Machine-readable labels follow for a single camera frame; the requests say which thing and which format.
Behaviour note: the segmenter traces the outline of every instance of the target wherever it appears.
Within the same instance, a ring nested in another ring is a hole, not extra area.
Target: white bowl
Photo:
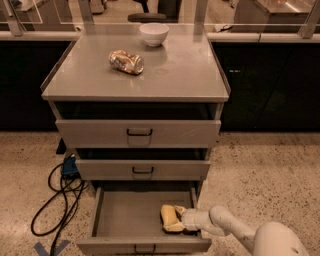
[[[140,34],[145,43],[152,47],[161,45],[166,40],[169,27],[162,23],[146,23],[140,26]]]

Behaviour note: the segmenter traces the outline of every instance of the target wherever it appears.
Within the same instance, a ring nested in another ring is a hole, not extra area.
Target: drawer cabinet
[[[136,25],[86,31],[43,93],[82,179],[96,189],[79,248],[113,255],[207,251],[211,240],[201,232],[166,233],[160,215],[163,204],[197,207],[229,97],[202,28],[170,25],[170,47],[156,48],[141,43]],[[106,67],[115,47],[140,53],[143,73]]]

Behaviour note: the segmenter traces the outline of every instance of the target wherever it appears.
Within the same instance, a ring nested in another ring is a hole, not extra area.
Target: black cabinet
[[[320,130],[320,45],[213,43],[231,95],[222,130]]]
[[[0,41],[1,130],[56,130],[40,86],[69,43]]]

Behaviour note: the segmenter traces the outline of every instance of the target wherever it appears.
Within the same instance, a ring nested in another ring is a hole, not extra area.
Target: bottom drawer
[[[85,254],[206,252],[200,232],[162,229],[163,204],[196,207],[193,182],[105,182],[97,190],[89,236],[77,244]]]

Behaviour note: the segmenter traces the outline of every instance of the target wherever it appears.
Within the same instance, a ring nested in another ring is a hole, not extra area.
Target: drawer
[[[196,207],[192,182],[104,182],[98,188],[85,254],[206,252],[211,239],[200,232],[169,234],[162,229],[163,204]]]
[[[205,180],[210,161],[77,160],[84,180]]]
[[[212,147],[219,120],[57,120],[69,148]]]
[[[214,120],[217,103],[54,102],[62,119],[74,120]]]

